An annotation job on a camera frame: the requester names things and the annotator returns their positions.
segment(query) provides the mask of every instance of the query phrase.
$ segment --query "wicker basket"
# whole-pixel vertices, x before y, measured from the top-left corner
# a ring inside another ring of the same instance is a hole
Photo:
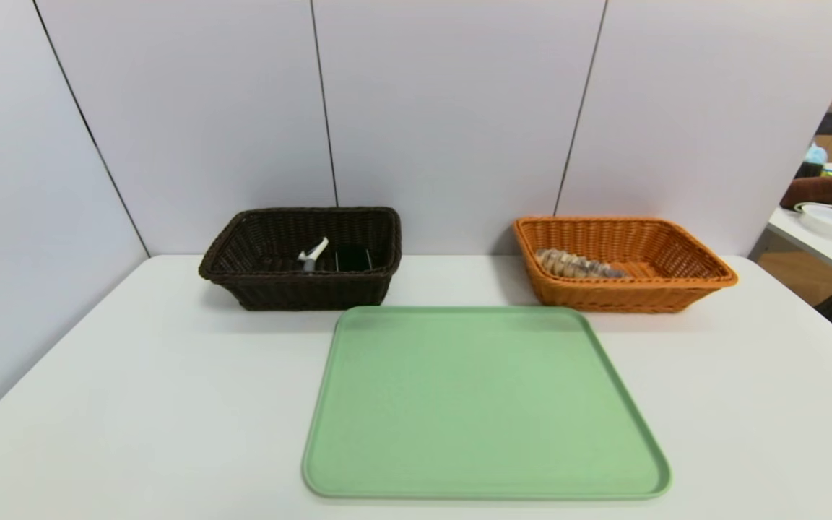
[[[303,272],[298,253],[323,237],[316,269]],[[373,269],[337,272],[337,244],[367,247]],[[273,208],[237,214],[198,273],[247,310],[341,310],[379,306],[399,264],[400,217],[389,207]]]
[[[737,275],[682,227],[646,217],[526,217],[515,223],[534,293],[546,306],[613,313],[676,313]],[[625,279],[567,279],[541,267],[555,248],[607,262]]]

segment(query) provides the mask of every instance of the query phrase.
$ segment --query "panel seam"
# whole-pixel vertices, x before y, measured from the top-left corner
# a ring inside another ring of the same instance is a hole
[[[108,167],[107,162],[105,161],[105,155],[102,154],[102,149],[98,147],[98,142],[95,141],[95,135],[92,134],[92,127],[89,126],[89,121],[85,118],[85,114],[82,112],[82,106],[79,105],[79,99],[76,98],[76,92],[73,91],[72,85],[69,84],[69,77],[66,75],[66,69],[63,68],[63,62],[60,61],[60,56],[56,52],[56,47],[53,46],[53,38],[50,37],[50,32],[47,30],[47,24],[43,21],[43,15],[40,13],[40,7],[37,6],[37,0],[32,0],[34,4],[34,10],[37,11],[37,20],[40,20],[40,26],[43,27],[43,34],[47,37],[47,43],[50,43],[50,50],[53,52],[53,57],[56,59],[56,65],[60,68],[60,73],[63,75],[63,82],[66,83],[66,88],[69,89],[69,95],[72,97],[73,103],[76,105],[76,112],[79,112],[79,117],[82,119],[82,125],[85,126],[85,131],[89,133],[89,139],[92,140],[92,145],[95,146],[95,151],[98,154],[99,161],[102,162],[102,167],[105,168],[105,173],[108,175],[108,180],[111,181],[112,187],[115,189],[115,193],[118,194],[118,200],[121,202],[121,206],[124,208],[124,213],[128,216],[128,220],[130,221],[130,226],[133,227],[134,233],[136,233],[136,239],[139,240],[139,245],[143,247],[143,251],[146,253],[146,257],[152,257],[150,254],[150,250],[147,249],[145,241],[143,241],[143,236],[139,233],[139,228],[137,228],[136,222],[133,220],[133,217],[130,216],[130,210],[126,202],[124,201],[124,197],[121,196],[121,191],[118,188],[118,184],[115,182],[115,178],[111,175],[111,169]]]
[[[602,16],[599,19],[599,29],[595,33],[595,42],[592,43],[592,57],[590,58],[590,66],[586,72],[586,82],[584,83],[584,94],[580,97],[580,108],[577,110],[577,119],[573,123],[573,133],[571,133],[571,147],[567,151],[567,161],[564,162],[564,175],[560,177],[560,186],[558,187],[558,200],[554,203],[554,213],[551,215],[557,217],[558,207],[560,205],[560,198],[564,195],[564,183],[567,181],[567,169],[571,166],[571,155],[573,154],[573,145],[577,141],[577,131],[580,129],[580,119],[584,114],[584,103],[586,102],[586,93],[589,91],[589,83],[592,78],[592,67],[595,65],[595,54],[599,48],[599,39],[602,37],[602,26],[605,23],[605,11],[608,10],[608,0],[604,0],[602,4]]]
[[[336,163],[333,161],[333,139],[329,132],[329,114],[326,111],[326,85],[323,82],[323,61],[320,59],[320,37],[316,32],[316,13],[310,0],[310,20],[313,23],[313,48],[316,49],[316,69],[320,73],[320,95],[323,98],[323,120],[326,123],[326,148],[329,150],[329,170],[333,174],[333,197],[339,205],[339,187],[336,184]]]

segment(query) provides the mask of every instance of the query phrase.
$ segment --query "blue object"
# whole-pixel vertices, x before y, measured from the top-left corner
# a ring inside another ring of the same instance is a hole
[[[826,150],[812,142],[807,154],[805,154],[805,162],[816,165],[826,164]]]

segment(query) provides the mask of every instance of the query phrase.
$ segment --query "tray rim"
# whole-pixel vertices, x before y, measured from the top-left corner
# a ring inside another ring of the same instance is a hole
[[[592,348],[602,361],[605,371],[618,396],[624,402],[628,409],[631,419],[638,428],[641,437],[647,444],[648,451],[654,458],[654,463],[659,473],[660,481],[653,490],[647,493],[518,493],[518,494],[491,494],[486,495],[482,493],[333,493],[333,491],[323,490],[318,487],[315,482],[313,474],[311,474],[311,460],[310,453],[313,447],[314,433],[319,425],[321,413],[323,412],[324,395],[326,394],[327,383],[332,372],[334,359],[336,359],[336,349],[334,346],[341,334],[341,326],[347,316],[355,316],[358,313],[366,312],[399,312],[399,311],[413,311],[419,312],[483,312],[483,313],[502,313],[511,312],[519,309],[535,309],[536,311],[563,313],[570,319],[581,325],[582,330],[589,337]],[[622,381],[621,376],[618,375],[618,370],[615,370],[610,356],[605,352],[602,343],[599,342],[598,336],[592,331],[589,320],[586,319],[582,313],[577,312],[567,307],[544,307],[537,305],[502,305],[502,306],[416,306],[416,305],[402,305],[402,306],[379,306],[379,305],[361,305],[352,307],[342,313],[336,321],[336,328],[334,328],[333,340],[329,345],[329,355],[326,358],[326,365],[324,365],[323,376],[320,381],[320,389],[317,392],[316,405],[311,418],[310,428],[307,432],[307,441],[304,442],[303,460],[300,463],[301,476],[303,476],[304,484],[318,496],[328,499],[377,499],[377,500],[440,500],[440,501],[641,501],[649,500],[659,497],[670,490],[673,481],[673,473],[670,468],[670,462],[667,461],[666,455],[660,448],[660,444],[654,437],[653,432],[644,416],[641,414],[634,399],[631,398],[631,393]]]

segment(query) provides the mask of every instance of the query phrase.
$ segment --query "basket rim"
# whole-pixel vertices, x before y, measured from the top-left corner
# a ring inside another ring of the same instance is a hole
[[[375,269],[368,269],[366,271],[215,271],[211,269],[211,265],[217,260],[220,252],[224,250],[229,244],[233,233],[237,230],[237,226],[245,220],[246,217],[254,215],[274,214],[274,213],[383,213],[390,216],[392,220],[393,236],[391,240],[390,263],[383,267],[376,267]],[[235,214],[230,218],[224,230],[214,238],[211,247],[208,248],[204,258],[201,258],[201,264],[198,265],[198,274],[205,280],[212,282],[225,281],[226,283],[234,282],[252,282],[258,280],[268,281],[283,281],[286,283],[296,283],[298,280],[375,280],[379,277],[389,277],[397,272],[400,266],[400,258],[402,257],[402,234],[400,233],[400,216],[392,207],[267,207],[261,209],[247,209]]]
[[[535,222],[651,222],[660,223],[673,228],[676,233],[681,234],[693,247],[706,254],[717,266],[721,267],[726,272],[726,275],[720,277],[624,277],[624,279],[567,279],[567,277],[557,277],[545,271],[541,267],[541,263],[535,259],[532,245],[529,243],[525,231],[522,226],[525,224],[534,224]],[[666,220],[666,218],[659,217],[521,217],[513,223],[513,230],[515,230],[516,238],[519,240],[519,246],[522,249],[522,256],[525,258],[525,264],[529,269],[534,269],[534,273],[539,280],[555,287],[614,287],[615,289],[723,289],[723,287],[731,287],[737,284],[737,273],[728,264],[707,246],[701,243],[696,237],[693,237],[689,231],[681,227],[679,224]]]

